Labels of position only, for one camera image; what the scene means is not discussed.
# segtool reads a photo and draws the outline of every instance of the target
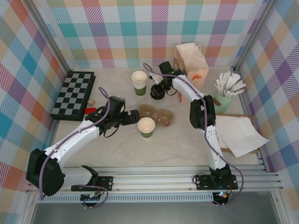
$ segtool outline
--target chess board square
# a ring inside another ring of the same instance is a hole
[[[54,104],[54,119],[81,121],[93,87],[93,72],[69,72]]]

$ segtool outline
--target purple cable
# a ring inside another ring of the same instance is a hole
[[[61,141],[54,149],[52,152],[50,152],[50,154],[47,156],[47,158],[45,159],[45,161],[43,162],[42,168],[41,168],[41,172],[39,174],[39,195],[40,195],[40,199],[41,201],[44,199],[45,195],[43,195],[43,171],[45,169],[45,166],[48,162],[48,160],[50,159],[50,157],[55,153],[55,150],[59,149],[67,140],[69,140],[71,137],[73,137],[74,135],[81,133],[82,131],[85,131],[86,129],[89,129],[95,125],[97,125],[98,123],[100,123],[103,119],[105,119],[105,117],[108,115],[109,109],[110,109],[110,99],[108,96],[108,93],[106,92],[106,90],[104,90],[102,87],[99,87],[99,91],[103,94],[103,96],[107,99],[108,102],[108,107],[107,110],[104,114],[104,116],[98,120],[97,122],[93,123],[90,126],[87,126],[85,128],[80,129],[80,131],[76,131],[74,133],[72,133],[70,136],[68,136],[67,138],[65,138],[63,141]]]
[[[102,202],[97,203],[97,204],[96,204],[95,206],[93,206],[93,207],[88,207],[88,206],[85,204],[85,201],[86,201],[86,200],[84,200],[84,201],[83,201],[83,205],[84,205],[84,208],[85,208],[85,209],[86,209],[86,208],[94,209],[94,208],[96,208],[96,207],[99,207],[100,205],[102,205],[102,204],[108,199],[108,195],[109,195],[109,193],[108,193],[108,190],[107,190],[106,188],[104,188],[104,187],[100,187],[100,186],[90,186],[90,185],[77,185],[77,186],[78,186],[78,187],[82,187],[82,188],[98,188],[98,189],[102,189],[103,191],[105,191],[105,192],[107,193],[105,199],[104,199]]]
[[[145,68],[147,71],[149,71],[149,72],[151,72],[151,73],[153,73],[153,74],[156,74],[156,75],[159,75],[159,76],[174,77],[174,78],[178,78],[179,80],[185,82],[184,79],[182,79],[181,77],[177,77],[177,76],[175,76],[175,75],[161,74],[161,73],[154,72],[153,69],[152,69],[148,64],[146,64],[146,63],[143,63],[143,66],[144,66],[144,68]],[[206,137],[206,128],[207,128],[206,102],[205,102],[205,100],[204,100],[204,99],[197,93],[195,87],[193,87],[193,86],[192,86],[190,83],[188,83],[188,82],[186,82],[186,84],[187,84],[187,85],[188,85],[188,86],[189,86],[189,87],[196,93],[197,96],[199,96],[199,98],[202,100],[202,102],[203,102],[203,104],[204,104],[204,109],[205,109],[205,111],[204,111],[204,112],[205,112],[205,134],[204,134],[204,137],[205,137],[205,140],[206,140],[207,144],[208,144],[209,147],[213,150],[213,152],[216,153],[217,156],[219,156],[219,157],[220,157],[226,164],[228,164],[229,166],[231,166],[232,168],[234,168],[235,170],[237,170],[237,171],[240,173],[240,175],[241,175],[242,183],[241,183],[240,190],[238,191],[237,196],[236,196],[232,201],[226,203],[226,205],[229,205],[229,204],[231,204],[231,203],[232,203],[232,202],[233,202],[233,201],[234,201],[234,200],[241,194],[241,191],[242,191],[243,186],[244,186],[244,176],[243,176],[241,170],[239,170],[236,166],[234,166],[234,165],[230,164],[229,162],[227,162],[227,161],[225,160],[225,158],[223,158],[222,156],[220,156],[220,154],[219,154],[219,153],[218,153],[218,152],[211,146],[210,142],[208,141],[208,139],[207,139],[207,137]]]

